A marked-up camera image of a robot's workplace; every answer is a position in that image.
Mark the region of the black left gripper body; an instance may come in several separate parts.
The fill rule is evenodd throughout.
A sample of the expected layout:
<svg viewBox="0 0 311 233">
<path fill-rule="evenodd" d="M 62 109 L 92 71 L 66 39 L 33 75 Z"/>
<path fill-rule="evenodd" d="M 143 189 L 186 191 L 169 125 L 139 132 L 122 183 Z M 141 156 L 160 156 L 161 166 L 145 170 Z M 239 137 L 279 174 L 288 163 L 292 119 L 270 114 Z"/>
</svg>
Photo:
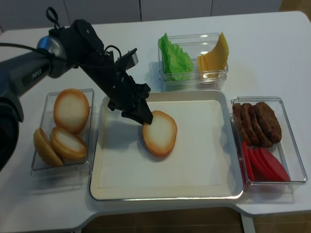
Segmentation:
<svg viewBox="0 0 311 233">
<path fill-rule="evenodd" d="M 80 19 L 68 28 L 51 29 L 49 35 L 63 46 L 69 63 L 80 66 L 109 96 L 113 109 L 123 111 L 138 98 L 148 98 L 149 86 L 135 83 L 126 71 L 117 67 L 117 60 L 104 48 L 103 42 L 87 21 Z"/>
</svg>

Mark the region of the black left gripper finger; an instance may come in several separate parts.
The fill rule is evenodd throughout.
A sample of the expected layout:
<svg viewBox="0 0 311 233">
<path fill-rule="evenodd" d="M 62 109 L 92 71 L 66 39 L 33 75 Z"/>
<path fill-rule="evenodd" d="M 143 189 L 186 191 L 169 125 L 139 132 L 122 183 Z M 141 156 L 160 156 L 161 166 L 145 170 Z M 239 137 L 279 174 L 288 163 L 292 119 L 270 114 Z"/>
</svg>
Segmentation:
<svg viewBox="0 0 311 233">
<path fill-rule="evenodd" d="M 141 125 L 144 123 L 151 124 L 153 120 L 153 114 L 148 107 L 146 99 L 143 97 L 131 103 L 126 110 L 122 111 L 121 116 L 134 120 Z"/>
</svg>

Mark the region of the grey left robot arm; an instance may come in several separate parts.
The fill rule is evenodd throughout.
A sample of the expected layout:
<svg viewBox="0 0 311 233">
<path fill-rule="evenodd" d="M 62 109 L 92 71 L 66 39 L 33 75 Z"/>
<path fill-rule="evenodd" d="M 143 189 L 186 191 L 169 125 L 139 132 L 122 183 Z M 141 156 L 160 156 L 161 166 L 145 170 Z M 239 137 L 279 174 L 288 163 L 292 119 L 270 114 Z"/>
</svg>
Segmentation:
<svg viewBox="0 0 311 233">
<path fill-rule="evenodd" d="M 140 124 L 151 124 L 147 105 L 150 88 L 137 84 L 127 70 L 138 63 L 131 50 L 118 59 L 110 46 L 104 46 L 93 27 L 80 19 L 68 27 L 57 20 L 49 35 L 28 53 L 0 64 L 0 165 L 5 166 L 17 145 L 19 124 L 24 115 L 20 96 L 44 77 L 59 78 L 71 68 L 80 67 L 109 97 L 109 108 Z"/>
</svg>

